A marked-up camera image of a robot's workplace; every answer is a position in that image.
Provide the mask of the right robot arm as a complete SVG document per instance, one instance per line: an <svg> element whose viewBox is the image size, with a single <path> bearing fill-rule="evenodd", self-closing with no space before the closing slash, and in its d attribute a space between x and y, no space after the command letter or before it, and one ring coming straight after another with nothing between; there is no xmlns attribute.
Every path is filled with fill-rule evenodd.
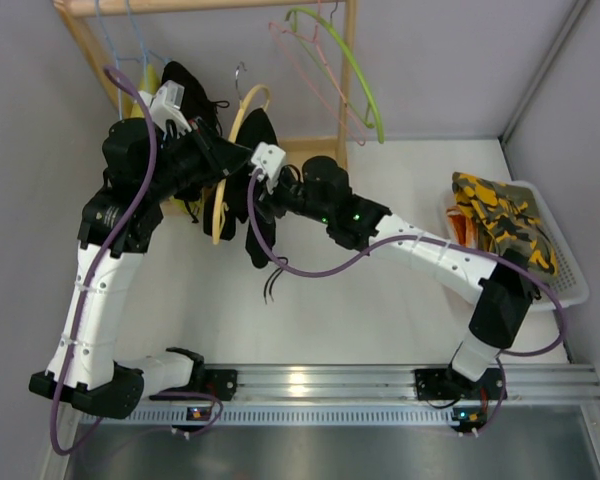
<svg viewBox="0 0 600 480"><path fill-rule="evenodd" d="M517 337L540 292L527 258L507 249L493 255L434 236L388 207L353 192L348 173L325 156L310 159L300 175L283 152L267 147L250 161L248 212L275 221L287 213L316 221L338 246L358 259L384 256L428 274L474 307L468 331L434 396L465 399L478 390L492 363Z"/></svg>

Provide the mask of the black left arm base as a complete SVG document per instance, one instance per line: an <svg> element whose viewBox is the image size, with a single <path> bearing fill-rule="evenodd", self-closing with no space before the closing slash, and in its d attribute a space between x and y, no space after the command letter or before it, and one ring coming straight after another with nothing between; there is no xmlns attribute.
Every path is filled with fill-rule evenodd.
<svg viewBox="0 0 600 480"><path fill-rule="evenodd" d="M235 369L210 368L200 371L194 381L195 391L216 397L225 402L236 394L238 371Z"/></svg>

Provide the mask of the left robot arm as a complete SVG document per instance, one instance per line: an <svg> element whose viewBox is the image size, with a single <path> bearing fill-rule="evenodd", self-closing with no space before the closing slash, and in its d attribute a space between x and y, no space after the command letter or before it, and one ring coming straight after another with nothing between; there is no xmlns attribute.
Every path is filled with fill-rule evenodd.
<svg viewBox="0 0 600 480"><path fill-rule="evenodd" d="M83 413L124 419L141 399L192 383L199 355L169 348L121 365L119 324L135 273L163 219L161 204L189 187L207 187L249 164L252 149L221 138L201 119L180 131L142 118L122 120L102 144L103 186L82 210L78 269L67 319L30 392Z"/></svg>

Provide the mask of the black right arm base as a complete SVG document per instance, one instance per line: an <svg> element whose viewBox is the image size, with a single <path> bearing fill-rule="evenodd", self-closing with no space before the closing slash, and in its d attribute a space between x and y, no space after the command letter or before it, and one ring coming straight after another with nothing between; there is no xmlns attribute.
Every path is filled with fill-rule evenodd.
<svg viewBox="0 0 600 480"><path fill-rule="evenodd" d="M451 367L416 369L414 376L420 401L498 400L504 386L498 368L488 368L476 381L469 380Z"/></svg>

